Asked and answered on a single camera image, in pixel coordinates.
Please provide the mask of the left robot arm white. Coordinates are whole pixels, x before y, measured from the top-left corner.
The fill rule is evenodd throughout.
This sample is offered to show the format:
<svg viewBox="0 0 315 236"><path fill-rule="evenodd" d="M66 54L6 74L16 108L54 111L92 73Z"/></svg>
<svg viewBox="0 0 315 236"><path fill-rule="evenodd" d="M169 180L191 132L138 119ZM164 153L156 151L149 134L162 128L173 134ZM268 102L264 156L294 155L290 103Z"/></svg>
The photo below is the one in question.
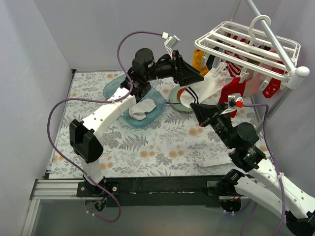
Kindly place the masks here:
<svg viewBox="0 0 315 236"><path fill-rule="evenodd" d="M103 153L100 137L119 116L145 97L151 90L150 81L169 77L181 86L204 80L197 69L184 61L179 51L175 50L155 60L152 50L142 48L135 53L125 80L107 103L82 121L74 119L70 123L70 145L80 157L83 178L89 183L88 191L93 196L101 196L105 190L105 177L99 160Z"/></svg>

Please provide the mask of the plain white sock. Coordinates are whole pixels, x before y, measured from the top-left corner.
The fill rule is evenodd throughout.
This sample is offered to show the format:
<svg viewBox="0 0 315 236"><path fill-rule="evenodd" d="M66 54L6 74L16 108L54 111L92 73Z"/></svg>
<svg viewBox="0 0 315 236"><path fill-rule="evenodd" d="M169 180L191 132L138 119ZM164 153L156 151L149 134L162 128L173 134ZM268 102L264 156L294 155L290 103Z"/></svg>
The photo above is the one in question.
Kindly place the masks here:
<svg viewBox="0 0 315 236"><path fill-rule="evenodd" d="M136 105L129 108L129 115L135 120L143 120L146 118L146 113L152 112L156 107L153 99L145 99Z"/></svg>

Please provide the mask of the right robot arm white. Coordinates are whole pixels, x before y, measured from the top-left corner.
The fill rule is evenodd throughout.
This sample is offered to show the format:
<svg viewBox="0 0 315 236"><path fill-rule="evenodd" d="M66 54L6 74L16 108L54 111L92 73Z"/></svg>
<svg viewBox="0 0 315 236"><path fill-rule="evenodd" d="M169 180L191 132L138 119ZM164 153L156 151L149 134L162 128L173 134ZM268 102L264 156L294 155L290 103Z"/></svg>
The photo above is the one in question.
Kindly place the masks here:
<svg viewBox="0 0 315 236"><path fill-rule="evenodd" d="M278 216L296 236L315 232L315 199L292 183L255 144L259 140L255 127L243 122L233 126L228 104L192 103L199 126L211 126L237 169L230 170L210 193L240 194L251 198Z"/></svg>

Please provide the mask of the red sock white pattern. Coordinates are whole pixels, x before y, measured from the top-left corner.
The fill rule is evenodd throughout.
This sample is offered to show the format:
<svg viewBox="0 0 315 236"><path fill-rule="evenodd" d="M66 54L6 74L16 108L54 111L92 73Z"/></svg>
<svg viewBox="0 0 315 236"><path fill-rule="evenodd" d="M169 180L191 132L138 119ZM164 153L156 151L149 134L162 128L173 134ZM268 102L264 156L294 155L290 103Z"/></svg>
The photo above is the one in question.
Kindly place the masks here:
<svg viewBox="0 0 315 236"><path fill-rule="evenodd" d="M246 87L246 81L240 83L240 79L241 78L237 76L233 78L229 84L222 88L218 105L223 102L228 102L228 96L231 94L239 93L241 96L243 96Z"/></svg>

